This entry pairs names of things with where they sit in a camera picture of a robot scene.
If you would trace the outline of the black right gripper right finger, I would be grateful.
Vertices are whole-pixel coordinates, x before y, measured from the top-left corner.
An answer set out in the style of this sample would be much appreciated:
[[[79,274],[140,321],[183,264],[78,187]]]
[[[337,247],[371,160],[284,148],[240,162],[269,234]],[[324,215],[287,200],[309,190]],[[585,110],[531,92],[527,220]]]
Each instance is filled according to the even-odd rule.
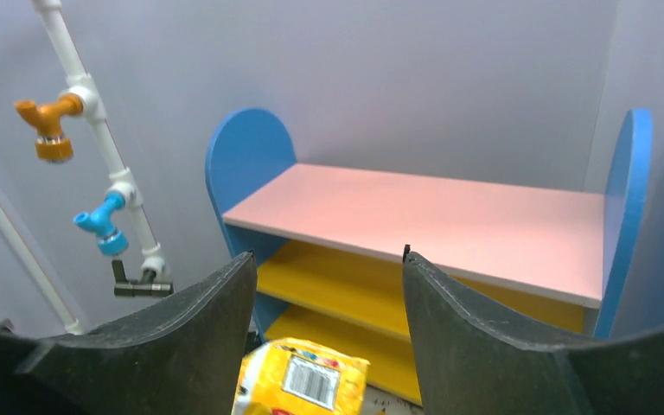
[[[615,340],[560,329],[409,246],[402,286],[427,414],[664,414],[664,326]]]

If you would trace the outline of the colourful wooden shelf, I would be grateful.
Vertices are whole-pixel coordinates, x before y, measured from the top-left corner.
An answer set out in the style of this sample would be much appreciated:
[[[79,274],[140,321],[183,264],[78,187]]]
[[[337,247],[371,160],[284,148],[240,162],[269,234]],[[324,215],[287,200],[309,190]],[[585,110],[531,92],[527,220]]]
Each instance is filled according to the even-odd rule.
[[[605,189],[585,193],[301,163],[263,108],[209,141],[207,192],[229,252],[259,268],[253,322],[369,360],[419,403],[401,262],[420,252],[468,287],[553,326],[607,338],[647,200],[649,110],[627,112]]]

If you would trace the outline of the yellow snack packet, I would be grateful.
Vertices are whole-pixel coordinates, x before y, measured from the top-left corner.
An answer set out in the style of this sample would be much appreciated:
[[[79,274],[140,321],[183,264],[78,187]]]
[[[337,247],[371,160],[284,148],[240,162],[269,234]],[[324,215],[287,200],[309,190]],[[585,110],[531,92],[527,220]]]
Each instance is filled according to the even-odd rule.
[[[358,414],[369,361],[292,337],[241,362],[233,414]]]

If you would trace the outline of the white diagonal pole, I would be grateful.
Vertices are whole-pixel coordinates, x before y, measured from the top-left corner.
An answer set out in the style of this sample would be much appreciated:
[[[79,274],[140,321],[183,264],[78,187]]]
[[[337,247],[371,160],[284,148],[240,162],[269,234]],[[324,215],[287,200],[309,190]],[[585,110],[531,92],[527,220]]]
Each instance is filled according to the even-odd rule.
[[[21,228],[15,223],[15,217],[0,198],[0,232],[14,254],[19,258],[27,273],[34,281],[42,296],[49,303],[56,316],[61,320],[66,332],[74,335],[84,334],[85,326],[58,291],[54,280],[38,259],[35,251],[25,239]]]

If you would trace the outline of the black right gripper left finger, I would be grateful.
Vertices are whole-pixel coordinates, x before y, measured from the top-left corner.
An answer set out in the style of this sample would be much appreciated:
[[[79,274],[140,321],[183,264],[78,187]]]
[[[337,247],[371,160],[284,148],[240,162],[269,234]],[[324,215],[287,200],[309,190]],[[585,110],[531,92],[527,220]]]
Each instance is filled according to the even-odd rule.
[[[244,252],[83,335],[0,330],[0,414],[228,414],[256,286],[255,257]]]

